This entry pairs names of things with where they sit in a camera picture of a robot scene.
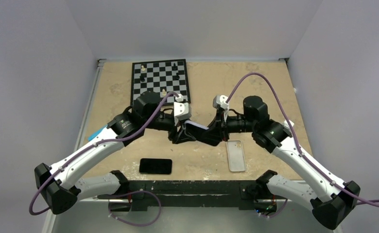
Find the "white phone case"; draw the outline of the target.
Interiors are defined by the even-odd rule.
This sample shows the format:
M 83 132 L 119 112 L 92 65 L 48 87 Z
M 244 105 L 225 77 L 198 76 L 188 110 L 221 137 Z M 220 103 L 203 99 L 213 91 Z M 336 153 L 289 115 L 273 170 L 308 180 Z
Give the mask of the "white phone case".
M 245 172 L 243 144 L 240 140 L 229 140 L 226 143 L 228 165 L 231 172 Z

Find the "phone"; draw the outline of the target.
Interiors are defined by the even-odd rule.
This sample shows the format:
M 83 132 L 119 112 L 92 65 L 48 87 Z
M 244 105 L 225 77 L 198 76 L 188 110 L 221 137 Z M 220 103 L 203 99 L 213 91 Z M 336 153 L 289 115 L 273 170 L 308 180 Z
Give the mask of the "phone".
M 171 159 L 142 158 L 139 163 L 139 173 L 170 175 L 172 172 Z
M 185 134 L 196 140 L 200 139 L 203 133 L 209 129 L 209 127 L 193 122 L 191 120 L 186 120 L 184 122 L 184 126 Z

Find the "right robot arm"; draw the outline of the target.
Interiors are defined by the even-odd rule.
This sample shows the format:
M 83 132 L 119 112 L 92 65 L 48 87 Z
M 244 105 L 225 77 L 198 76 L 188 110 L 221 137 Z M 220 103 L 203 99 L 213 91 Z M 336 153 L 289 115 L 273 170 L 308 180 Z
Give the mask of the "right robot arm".
M 257 145 L 288 164 L 306 182 L 299 184 L 268 170 L 257 179 L 256 191 L 261 197 L 275 194 L 296 202 L 330 230 L 336 229 L 356 207 L 360 186 L 334 175 L 305 151 L 296 139 L 293 123 L 272 120 L 261 97 L 246 97 L 240 116 L 228 115 L 229 97 L 225 95 L 217 95 L 212 105 L 216 116 L 202 131 L 201 142 L 216 146 L 229 139 L 231 133 L 251 133 Z

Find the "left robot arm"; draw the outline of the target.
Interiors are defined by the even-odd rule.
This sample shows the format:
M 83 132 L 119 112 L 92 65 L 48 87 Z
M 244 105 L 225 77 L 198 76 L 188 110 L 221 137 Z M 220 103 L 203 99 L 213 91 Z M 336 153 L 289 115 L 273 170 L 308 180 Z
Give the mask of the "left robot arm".
M 50 210 L 58 215 L 79 200 L 101 194 L 124 198 L 128 185 L 121 172 L 110 172 L 92 182 L 82 176 L 142 137 L 147 128 L 170 132 L 189 119 L 190 113 L 190 104 L 182 94 L 172 91 L 161 98 L 155 92 L 144 92 L 78 150 L 52 165 L 40 163 L 34 168 L 37 191 L 29 213 L 37 216 Z

